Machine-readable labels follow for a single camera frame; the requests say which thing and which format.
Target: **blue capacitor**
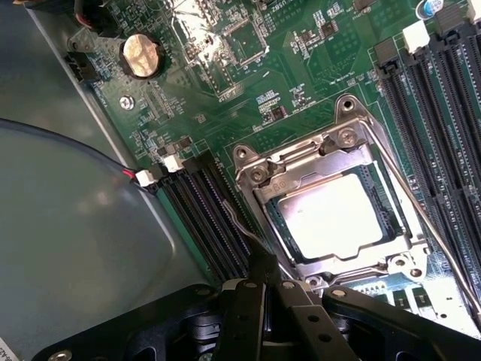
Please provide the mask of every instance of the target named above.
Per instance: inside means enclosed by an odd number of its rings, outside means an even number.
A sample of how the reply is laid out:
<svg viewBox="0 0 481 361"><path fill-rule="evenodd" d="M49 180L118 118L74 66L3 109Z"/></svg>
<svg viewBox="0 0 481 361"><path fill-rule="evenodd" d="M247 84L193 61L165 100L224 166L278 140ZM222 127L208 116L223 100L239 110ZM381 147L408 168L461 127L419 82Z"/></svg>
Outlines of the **blue capacitor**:
<svg viewBox="0 0 481 361"><path fill-rule="evenodd" d="M443 8L444 0L425 0L422 7L423 13L427 18L433 17L435 13Z"/></svg>

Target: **cpu socket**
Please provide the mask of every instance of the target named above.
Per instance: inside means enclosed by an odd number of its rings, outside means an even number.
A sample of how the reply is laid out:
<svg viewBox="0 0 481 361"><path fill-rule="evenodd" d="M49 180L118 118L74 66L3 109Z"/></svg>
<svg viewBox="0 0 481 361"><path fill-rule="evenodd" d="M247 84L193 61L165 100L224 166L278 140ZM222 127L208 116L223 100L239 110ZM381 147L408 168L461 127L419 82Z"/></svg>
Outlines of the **cpu socket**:
<svg viewBox="0 0 481 361"><path fill-rule="evenodd" d="M426 237L363 124L392 155L380 123L344 95L328 129L266 154L238 144L237 188L297 276L328 285L402 272L420 281Z"/></svg>

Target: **white connector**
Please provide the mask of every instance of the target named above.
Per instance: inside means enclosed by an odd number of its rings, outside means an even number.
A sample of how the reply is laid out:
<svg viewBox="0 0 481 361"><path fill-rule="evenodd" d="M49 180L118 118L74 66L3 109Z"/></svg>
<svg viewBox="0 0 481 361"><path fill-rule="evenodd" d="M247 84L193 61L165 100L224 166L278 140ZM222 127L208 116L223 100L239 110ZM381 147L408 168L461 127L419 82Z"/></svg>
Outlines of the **white connector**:
<svg viewBox="0 0 481 361"><path fill-rule="evenodd" d="M429 44L429 34L424 21L416 21L403 29L404 44L409 54Z"/></svg>
<svg viewBox="0 0 481 361"><path fill-rule="evenodd" d="M177 154L172 154L170 156L166 156L164 159L164 165L169 171L169 173L175 173L183 168L182 161L183 159L179 158Z"/></svg>
<svg viewBox="0 0 481 361"><path fill-rule="evenodd" d="M157 182L157 179L155 179L153 174L150 173L150 171L147 171L146 169L135 173L135 177L137 178L137 182L141 187L147 187L150 184L154 184L155 182Z"/></svg>
<svg viewBox="0 0 481 361"><path fill-rule="evenodd" d="M481 19L481 0L467 0L467 17L472 23Z"/></svg>

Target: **capacitor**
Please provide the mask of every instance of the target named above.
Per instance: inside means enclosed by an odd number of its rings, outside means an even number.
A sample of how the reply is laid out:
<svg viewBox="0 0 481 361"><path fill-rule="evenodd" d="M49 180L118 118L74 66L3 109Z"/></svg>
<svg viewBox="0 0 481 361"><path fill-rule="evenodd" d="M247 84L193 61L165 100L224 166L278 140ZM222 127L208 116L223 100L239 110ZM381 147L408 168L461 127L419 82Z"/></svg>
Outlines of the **capacitor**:
<svg viewBox="0 0 481 361"><path fill-rule="evenodd" d="M145 34L134 34L120 45L120 65L123 71L136 79L150 79L165 65L165 56L159 42Z"/></svg>
<svg viewBox="0 0 481 361"><path fill-rule="evenodd" d="M432 18L444 6L444 0L423 0L416 7L416 16L421 20Z"/></svg>

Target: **label sticker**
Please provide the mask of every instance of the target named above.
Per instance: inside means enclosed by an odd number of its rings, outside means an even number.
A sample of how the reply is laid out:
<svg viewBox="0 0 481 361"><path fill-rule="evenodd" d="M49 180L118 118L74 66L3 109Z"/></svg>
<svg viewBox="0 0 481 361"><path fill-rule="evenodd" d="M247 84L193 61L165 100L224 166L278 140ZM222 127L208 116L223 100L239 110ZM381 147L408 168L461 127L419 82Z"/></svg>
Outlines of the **label sticker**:
<svg viewBox="0 0 481 361"><path fill-rule="evenodd" d="M0 361L19 361L15 353L5 344L5 341L0 337Z"/></svg>

